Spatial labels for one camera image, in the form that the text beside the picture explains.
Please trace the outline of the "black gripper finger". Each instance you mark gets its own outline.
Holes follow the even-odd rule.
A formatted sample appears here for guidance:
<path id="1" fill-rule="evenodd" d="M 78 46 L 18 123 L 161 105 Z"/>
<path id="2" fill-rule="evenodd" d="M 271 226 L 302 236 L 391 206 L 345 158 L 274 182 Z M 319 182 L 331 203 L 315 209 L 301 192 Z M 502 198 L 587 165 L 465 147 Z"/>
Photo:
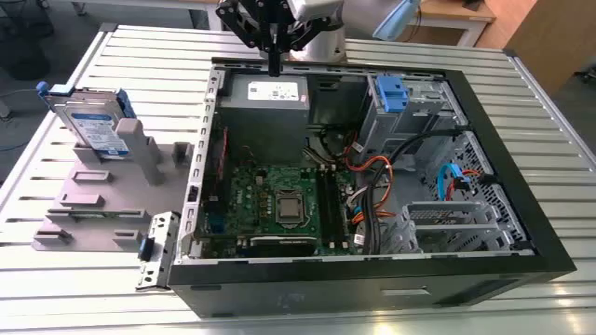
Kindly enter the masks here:
<path id="1" fill-rule="evenodd" d="M 323 17 L 310 22 L 297 22 L 293 27 L 279 25 L 277 35 L 277 76 L 283 71 L 283 60 L 333 63 L 345 58 L 345 23 Z"/>
<path id="2" fill-rule="evenodd" d="M 250 15 L 241 11 L 241 1 L 219 1 L 217 15 L 225 26 L 237 34 L 246 46 L 259 49 L 262 56 L 267 57 L 267 72 L 270 76 L 277 75 L 277 55 L 271 52 L 270 31 L 262 31 L 259 24 Z"/>

